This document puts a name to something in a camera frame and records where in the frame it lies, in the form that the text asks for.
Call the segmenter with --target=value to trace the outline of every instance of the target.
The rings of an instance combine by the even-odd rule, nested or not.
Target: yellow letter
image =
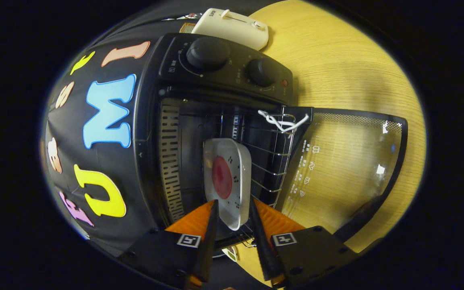
[[[91,52],[91,54],[89,55],[88,58],[85,58],[87,55],[84,55],[81,60],[79,60],[78,62],[76,62],[74,64],[74,66],[72,67],[72,70],[71,70],[71,73],[70,75],[73,74],[73,72],[81,67],[83,67],[87,62],[89,62],[89,60],[91,59],[91,57],[94,55],[94,53],[96,53],[96,51],[93,51]]]
[[[82,188],[85,187],[85,184],[95,184],[102,186],[107,191],[110,197],[108,201],[94,199],[85,193],[85,199],[96,215],[111,217],[122,217],[125,215],[125,202],[121,197],[118,187],[108,176],[97,171],[82,170],[77,164],[74,165],[74,174]]]

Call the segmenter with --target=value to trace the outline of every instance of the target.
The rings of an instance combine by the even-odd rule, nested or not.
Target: blue letter m
[[[111,128],[112,124],[123,119],[128,115],[127,108],[116,105],[111,101],[120,99],[123,103],[128,103],[134,93],[136,75],[131,74],[125,79],[109,81],[108,83],[98,84],[94,81],[87,92],[87,103],[99,110],[83,126],[83,143],[90,149],[92,143],[96,142],[115,142],[128,148],[131,144],[130,125],[121,123],[119,128]]]

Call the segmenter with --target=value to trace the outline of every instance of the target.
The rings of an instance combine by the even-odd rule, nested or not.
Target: white string
[[[263,110],[258,110],[257,112],[259,113],[259,115],[265,117],[268,123],[274,124],[282,133],[299,127],[305,121],[307,121],[307,119],[309,119],[309,115],[305,114],[305,117],[295,124],[293,122],[277,121],[273,116],[269,115],[266,111],[263,111]],[[284,129],[282,128],[282,125],[290,126],[290,127],[287,127],[286,129]]]

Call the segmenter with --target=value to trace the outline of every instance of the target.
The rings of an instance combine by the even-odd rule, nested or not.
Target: colorful letter
[[[136,46],[129,46],[127,48],[121,48],[118,50],[117,48],[114,48],[111,50],[105,59],[103,59],[103,62],[101,63],[101,67],[103,68],[106,66],[109,62],[125,57],[134,57],[135,59],[142,57],[146,51],[148,50],[149,47],[149,41],[145,41],[141,44],[138,44]]]
[[[50,162],[53,169],[55,169],[58,173],[62,173],[62,165],[58,159],[57,140],[55,140],[55,138],[48,142],[48,155],[50,156]]]
[[[73,86],[74,86],[74,81],[70,82],[60,91],[60,94],[57,99],[57,103],[55,104],[55,109],[60,108],[66,103],[66,101],[68,100],[69,94],[71,90],[73,89]]]
[[[68,200],[62,191],[60,191],[59,194],[60,194],[60,198],[62,198],[62,201],[68,208],[68,211],[70,212],[72,217],[74,217],[75,219],[83,220],[84,222],[87,222],[87,224],[94,226],[94,224],[87,217],[83,209],[80,209],[80,208],[76,209],[76,205],[74,204],[74,202]]]
[[[116,184],[108,176],[97,171],[82,170],[77,164],[74,165],[74,174],[82,188],[85,187],[85,184],[95,184],[102,186],[107,191],[110,198],[108,201],[94,199],[85,193],[85,199],[96,215],[111,217],[122,217],[125,215],[126,206],[123,197],[121,197]]]
[[[121,143],[124,148],[130,146],[131,135],[128,123],[121,123],[119,128],[108,127],[128,115],[129,110],[112,103],[111,100],[120,99],[123,103],[128,103],[134,93],[135,81],[136,75],[131,74],[118,81],[103,84],[94,81],[91,84],[87,92],[87,103],[99,112],[83,126],[83,143],[87,149],[96,142]]]
[[[89,60],[92,58],[92,56],[96,53],[96,51],[91,52],[89,57],[86,58],[87,55],[84,55],[78,62],[74,64],[72,67],[71,73],[69,75],[72,75],[73,72],[79,68],[82,68]]]

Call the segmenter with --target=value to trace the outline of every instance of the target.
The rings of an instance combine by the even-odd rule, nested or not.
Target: oven vent
[[[160,119],[160,171],[162,173],[164,197],[168,202],[172,222],[176,222],[184,216],[178,174],[178,116],[178,107],[162,106]]]

